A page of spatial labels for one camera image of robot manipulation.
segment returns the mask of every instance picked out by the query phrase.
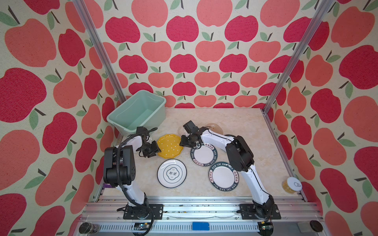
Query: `red apple print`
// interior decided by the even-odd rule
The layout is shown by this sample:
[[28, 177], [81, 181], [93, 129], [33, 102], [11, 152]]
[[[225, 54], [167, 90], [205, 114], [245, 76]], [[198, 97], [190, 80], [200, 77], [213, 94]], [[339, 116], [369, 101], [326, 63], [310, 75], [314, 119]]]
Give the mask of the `red apple print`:
[[0, 90], [0, 120], [8, 123], [25, 119], [47, 95], [42, 80], [21, 68], [8, 69], [0, 79], [0, 88], [6, 88]]
[[373, 46], [364, 45], [348, 53], [339, 68], [340, 75], [348, 78], [358, 89], [370, 89], [378, 85], [378, 52]]
[[[292, 43], [292, 42], [299, 42], [302, 39], [308, 25], [310, 24], [311, 19], [307, 17], [299, 18], [298, 20], [293, 21], [290, 25], [286, 28], [283, 39], [285, 42]], [[319, 50], [329, 36], [330, 29], [328, 22], [320, 23], [318, 29], [315, 31], [314, 36], [308, 43], [308, 46], [313, 51]]]
[[193, 55], [186, 54], [186, 55], [176, 55], [174, 56], [170, 62], [169, 66], [171, 70], [176, 73], [181, 72], [188, 72], [192, 73], [197, 69], [197, 60]]
[[129, 86], [129, 92], [134, 95], [134, 93], [138, 92], [139, 90], [147, 90], [150, 93], [153, 93], [152, 87], [147, 83], [132, 83]]
[[201, 41], [195, 47], [195, 54], [198, 59], [208, 62], [217, 62], [219, 59], [222, 58], [223, 54], [225, 53], [226, 46], [225, 44], [218, 40], [218, 41]]
[[21, 218], [26, 209], [25, 197], [18, 193], [0, 196], [0, 235], [6, 236]]
[[59, 36], [58, 48], [62, 59], [69, 66], [76, 66], [85, 57], [85, 47], [81, 38], [72, 29]]
[[39, 142], [37, 138], [26, 130], [13, 130], [0, 140], [0, 190], [3, 190], [23, 178], [29, 166], [39, 156]]
[[112, 111], [114, 111], [114, 109], [115, 109], [115, 107], [114, 107], [114, 101], [113, 101], [113, 99], [111, 99], [110, 97], [105, 98], [105, 102], [102, 105], [102, 110], [101, 110], [102, 118], [104, 119], [105, 122], [108, 122], [108, 120], [106, 119], [106, 117]]
[[225, 37], [228, 41], [251, 41], [259, 30], [259, 23], [252, 15], [237, 16], [227, 23]]
[[286, 135], [282, 134], [278, 137], [278, 141], [280, 141], [281, 146], [282, 146], [282, 148], [283, 148], [283, 150], [286, 154], [287, 159], [290, 160], [291, 157], [293, 156], [293, 150], [291, 148], [291, 144], [289, 142], [289, 139], [287, 138]]
[[230, 54], [220, 61], [219, 69], [223, 72], [240, 73], [247, 68], [247, 63], [247, 57], [244, 54]]
[[[259, 104], [256, 104], [254, 105], [252, 108], [260, 108], [260, 109], [264, 109], [265, 107], [265, 103], [259, 103]], [[268, 111], [268, 117], [270, 119], [270, 122], [273, 121], [273, 117], [274, 117], [274, 113], [273, 113], [273, 109], [270, 108], [269, 111]]]
[[298, 148], [293, 156], [294, 164], [298, 167], [298, 172], [306, 180], [313, 180], [315, 178], [315, 168], [307, 157], [306, 151]]
[[79, 99], [83, 97], [83, 84], [77, 74], [67, 72], [64, 79], [54, 87], [54, 100], [65, 108], [76, 107]]
[[157, 88], [170, 88], [175, 81], [173, 75], [169, 72], [164, 73], [151, 73], [148, 76], [148, 81], [151, 85]]
[[312, 187], [312, 185], [307, 183], [307, 182], [301, 182], [301, 184], [302, 184], [302, 189], [303, 189], [303, 192], [306, 195], [307, 200], [309, 202], [316, 202], [316, 206], [318, 207], [318, 209], [320, 211], [320, 215], [322, 216], [323, 215], [322, 202], [320, 201], [320, 199], [316, 195], [316, 191], [315, 191], [314, 187]]
[[261, 95], [261, 96], [269, 96], [270, 94], [272, 94], [273, 89], [275, 88], [275, 86], [276, 86], [276, 83], [273, 83], [273, 82], [264, 84], [259, 89], [259, 95]]
[[332, 235], [353, 236], [344, 217], [335, 211], [325, 214], [325, 224]]
[[49, 60], [56, 57], [56, 46], [50, 31], [36, 19], [29, 19], [23, 26], [7, 30], [4, 40], [9, 52], [27, 66], [45, 67]]
[[223, 82], [218, 84], [218, 86], [215, 88], [215, 93], [217, 95], [230, 95], [234, 96], [237, 93], [239, 93], [240, 86], [237, 82]]
[[193, 42], [198, 37], [198, 24], [189, 15], [185, 17], [176, 16], [167, 23], [167, 36], [173, 42]]
[[378, 159], [376, 154], [378, 147], [365, 147], [358, 150], [354, 157], [354, 162], [359, 170], [361, 170], [370, 180], [370, 183], [378, 191]]
[[310, 105], [325, 123], [334, 122], [341, 114], [340, 99], [334, 96], [329, 88], [324, 88], [314, 93]]
[[85, 207], [85, 205], [88, 203], [91, 193], [93, 192], [94, 186], [95, 181], [93, 180], [92, 175], [87, 174], [82, 178], [80, 186], [71, 201], [70, 210], [72, 214], [79, 213]]
[[299, 0], [268, 0], [260, 11], [260, 20], [267, 27], [283, 27], [298, 13]]
[[83, 22], [80, 19], [79, 14], [77, 13], [77, 10], [75, 8], [75, 5], [73, 2], [66, 2], [65, 5], [66, 15], [68, 20], [70, 21], [71, 25], [79, 32], [84, 33], [85, 27], [83, 25]]
[[106, 126], [104, 135], [100, 141], [100, 149], [102, 152], [105, 152], [105, 149], [112, 146], [113, 142], [113, 129], [110, 125]]
[[75, 233], [75, 230], [76, 230], [76, 227], [77, 227], [77, 224], [79, 223], [80, 221], [80, 218], [83, 217], [83, 214], [80, 214], [76, 217], [76, 219], [72, 222], [71, 224], [71, 227], [70, 227], [70, 231], [68, 232], [68, 235], [67, 236], [74, 236], [73, 234]]
[[102, 79], [97, 71], [93, 69], [89, 71], [89, 75], [85, 77], [84, 89], [90, 99], [96, 99], [98, 92], [102, 89]]
[[108, 37], [116, 43], [136, 43], [141, 37], [138, 26], [126, 16], [110, 18], [105, 24], [105, 31]]
[[145, 42], [142, 44], [143, 56], [152, 62], [166, 62], [169, 60], [172, 49], [166, 41]]
[[98, 165], [98, 167], [96, 169], [96, 183], [97, 184], [101, 183], [103, 175], [104, 175], [104, 156], [102, 156], [102, 158], [100, 159], [100, 164]]
[[334, 204], [342, 211], [352, 213], [358, 208], [357, 195], [345, 176], [332, 168], [320, 172], [320, 180], [327, 189]]
[[138, 55], [133, 56], [123, 56], [119, 60], [119, 67], [125, 73], [133, 74], [133, 73], [140, 73], [144, 74], [148, 70], [148, 66], [146, 61]]
[[218, 103], [213, 108], [234, 108], [234, 105], [232, 103]]
[[38, 186], [36, 203], [44, 207], [53, 204], [66, 190], [73, 175], [72, 163], [68, 158], [59, 158], [52, 165], [49, 174]]
[[83, 173], [88, 169], [96, 151], [97, 142], [93, 138], [84, 139], [80, 149], [76, 152], [75, 168], [78, 172]]
[[312, 138], [311, 126], [306, 122], [303, 116], [296, 116], [291, 121], [291, 130], [296, 135], [298, 142], [307, 145]]
[[168, 17], [164, 0], [135, 0], [131, 4], [131, 12], [136, 21], [145, 27], [162, 27]]
[[[269, 65], [269, 71], [272, 73], [282, 73], [287, 64], [289, 63], [291, 57], [284, 55], [281, 57], [278, 57], [272, 61]], [[292, 72], [290, 73], [290, 79], [296, 83], [299, 80], [301, 80], [303, 73], [304, 73], [304, 64], [303, 61], [299, 60], [295, 67], [293, 68]]]
[[51, 207], [37, 220], [36, 227], [30, 236], [54, 236], [64, 220], [64, 207]]
[[104, 23], [104, 15], [101, 7], [97, 4], [97, 2], [95, 2], [95, 0], [84, 0], [84, 2], [89, 14], [91, 15], [94, 26], [96, 29], [101, 28], [102, 24]]
[[24, 2], [36, 13], [45, 15], [51, 9], [59, 9], [59, 0], [40, 1], [40, 0], [24, 0]]
[[198, 95], [194, 98], [194, 104], [199, 107], [212, 107], [217, 102], [217, 98], [214, 95]]
[[257, 97], [255, 95], [240, 95], [237, 96], [234, 100], [234, 104], [238, 107], [250, 107], [253, 106], [257, 101]]
[[197, 91], [192, 82], [178, 82], [172, 87], [172, 92], [177, 96], [193, 96]]
[[337, 18], [331, 33], [334, 43], [346, 48], [357, 45], [372, 31], [375, 17], [370, 12], [360, 12], [351, 6]]
[[361, 220], [373, 235], [378, 235], [378, 202], [368, 202], [361, 208]]
[[220, 27], [230, 18], [231, 0], [201, 0], [197, 5], [198, 20], [206, 25]]
[[282, 88], [276, 97], [277, 104], [282, 106], [286, 101], [286, 89]]
[[175, 108], [195, 108], [195, 106], [191, 103], [179, 103]]
[[42, 144], [46, 151], [51, 154], [63, 151], [76, 129], [76, 119], [70, 113], [59, 112], [54, 115], [53, 121], [43, 132]]
[[370, 142], [378, 142], [378, 105], [369, 96], [356, 97], [344, 110], [344, 122], [358, 137]]
[[272, 61], [269, 65], [269, 71], [272, 73], [282, 73], [287, 64], [289, 63], [291, 57], [288, 55], [283, 55], [281, 57], [277, 57]]

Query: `black mounting plate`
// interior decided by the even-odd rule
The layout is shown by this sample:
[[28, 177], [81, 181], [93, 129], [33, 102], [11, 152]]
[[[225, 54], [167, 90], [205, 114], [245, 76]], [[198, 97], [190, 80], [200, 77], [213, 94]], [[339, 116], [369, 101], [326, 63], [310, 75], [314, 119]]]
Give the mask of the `black mounting plate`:
[[[163, 204], [149, 204], [149, 207], [152, 209], [153, 214], [154, 214], [154, 220], [161, 220], [163, 217]], [[124, 212], [123, 214], [123, 219], [124, 220], [140, 220], [131, 210], [129, 207], [129, 210]], [[150, 220], [151, 219], [151, 214], [148, 214], [148, 216], [145, 218], [145, 220]]]
[[[248, 212], [254, 211], [254, 205], [253, 204], [240, 204], [239, 208], [240, 208], [240, 210], [243, 210], [243, 211], [248, 211]], [[248, 213], [245, 213], [243, 211], [241, 212], [243, 220], [267, 220], [267, 219], [262, 219], [262, 218], [258, 217], [256, 215], [256, 213], [248, 214]], [[271, 218], [272, 218], [272, 220], [280, 220], [281, 219], [281, 214], [280, 214], [276, 204], [273, 205]]]

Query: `black cable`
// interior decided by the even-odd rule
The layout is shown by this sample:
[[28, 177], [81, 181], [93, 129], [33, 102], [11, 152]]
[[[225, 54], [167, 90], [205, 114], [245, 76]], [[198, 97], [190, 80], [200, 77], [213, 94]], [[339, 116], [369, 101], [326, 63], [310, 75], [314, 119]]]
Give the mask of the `black cable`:
[[[152, 130], [149, 130], [148, 133], [151, 132], [151, 131], [154, 131], [154, 130], [157, 130], [157, 128], [154, 128], [154, 129], [152, 129]], [[146, 234], [151, 230], [151, 228], [152, 228], [152, 224], [153, 224], [153, 221], [154, 221], [154, 217], [155, 217], [155, 216], [154, 216], [153, 211], [152, 211], [151, 208], [146, 207], [146, 206], [143, 206], [143, 205], [141, 205], [141, 204], [135, 202], [134, 199], [131, 199], [131, 198], [130, 198], [130, 196], [129, 196], [129, 195], [127, 194], [127, 192], [126, 192], [127, 189], [125, 189], [125, 187], [124, 187], [123, 184], [122, 184], [122, 181], [121, 181], [121, 174], [120, 174], [120, 171], [119, 171], [119, 162], [120, 162], [120, 159], [121, 159], [121, 149], [122, 149], [122, 146], [123, 146], [124, 144], [126, 144], [130, 139], [132, 139], [132, 138], [134, 138], [134, 137], [136, 137], [136, 136], [138, 136], [138, 135], [136, 135], [136, 134], [131, 134], [131, 135], [129, 135], [129, 136], [128, 136], [128, 137], [127, 137], [127, 138], [126, 138], [126, 139], [125, 139], [120, 145], [118, 145], [117, 153], [116, 153], [116, 173], [117, 173], [117, 182], [118, 182], [118, 185], [119, 185], [119, 187], [121, 188], [121, 190], [122, 190], [123, 194], [125, 195], [125, 197], [127, 198], [127, 200], [128, 200], [130, 203], [132, 203], [132, 204], [134, 204], [134, 205], [136, 205], [136, 206], [138, 206], [138, 207], [144, 208], [144, 209], [146, 209], [147, 211], [149, 211], [149, 212], [151, 213], [151, 223], [150, 223], [150, 225], [148, 226], [146, 232], [144, 232], [144, 233], [142, 233], [142, 234], [135, 234], [135, 233], [133, 233], [134, 235], [144, 236], [144, 235], [146, 235]]]

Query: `jar lid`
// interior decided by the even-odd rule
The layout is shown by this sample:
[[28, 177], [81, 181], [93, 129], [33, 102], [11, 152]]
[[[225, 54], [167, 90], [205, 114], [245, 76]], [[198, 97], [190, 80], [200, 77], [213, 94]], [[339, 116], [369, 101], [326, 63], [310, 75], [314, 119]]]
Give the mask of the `jar lid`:
[[287, 179], [287, 185], [294, 191], [302, 190], [302, 183], [297, 178], [289, 177]]
[[323, 231], [323, 226], [319, 221], [310, 221], [310, 226], [315, 232]]

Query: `blue connector block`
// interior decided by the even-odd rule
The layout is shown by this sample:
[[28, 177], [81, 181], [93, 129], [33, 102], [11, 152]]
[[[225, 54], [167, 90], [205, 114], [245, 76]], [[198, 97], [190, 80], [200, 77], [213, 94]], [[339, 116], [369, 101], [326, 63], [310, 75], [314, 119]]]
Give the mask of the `blue connector block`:
[[207, 222], [193, 222], [193, 230], [210, 230], [210, 225]]

